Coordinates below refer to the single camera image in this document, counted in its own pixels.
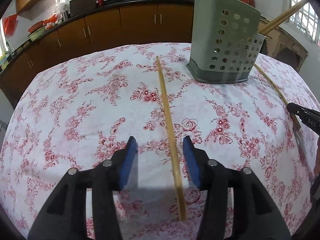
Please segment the person right hand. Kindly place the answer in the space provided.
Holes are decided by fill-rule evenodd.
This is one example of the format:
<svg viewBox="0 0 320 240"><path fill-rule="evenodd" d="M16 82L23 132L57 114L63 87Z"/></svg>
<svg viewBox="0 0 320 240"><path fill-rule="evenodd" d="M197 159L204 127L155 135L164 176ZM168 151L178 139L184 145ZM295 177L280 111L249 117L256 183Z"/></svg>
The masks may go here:
<svg viewBox="0 0 320 240"><path fill-rule="evenodd" d="M320 174L320 143L317 143L316 163L313 169L314 175L317 177Z"/></svg>

